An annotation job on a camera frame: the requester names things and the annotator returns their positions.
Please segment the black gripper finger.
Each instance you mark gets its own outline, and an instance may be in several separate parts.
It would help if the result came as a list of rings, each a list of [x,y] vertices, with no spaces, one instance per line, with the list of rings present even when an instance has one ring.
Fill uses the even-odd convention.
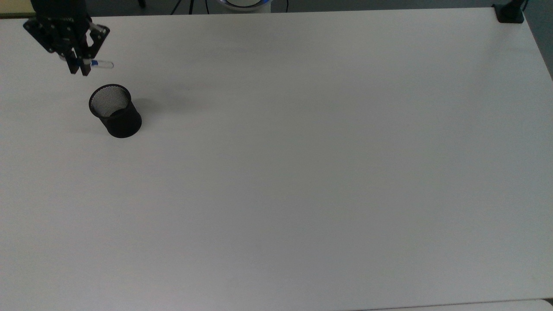
[[[38,19],[28,19],[23,28],[48,52],[57,54],[67,64],[71,74],[79,71],[76,40],[72,29],[59,28],[49,20],[40,22]]]
[[[85,34],[81,41],[81,72],[83,76],[89,75],[92,60],[101,49],[107,39],[110,29],[101,24],[90,24],[88,35]]]

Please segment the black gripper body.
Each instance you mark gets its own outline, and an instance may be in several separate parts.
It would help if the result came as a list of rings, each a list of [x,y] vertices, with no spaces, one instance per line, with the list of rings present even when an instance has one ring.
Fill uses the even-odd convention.
[[[77,57],[81,57],[81,41],[89,31],[89,18],[84,0],[32,0],[35,16],[40,22],[49,20],[59,28],[72,29],[79,42]]]

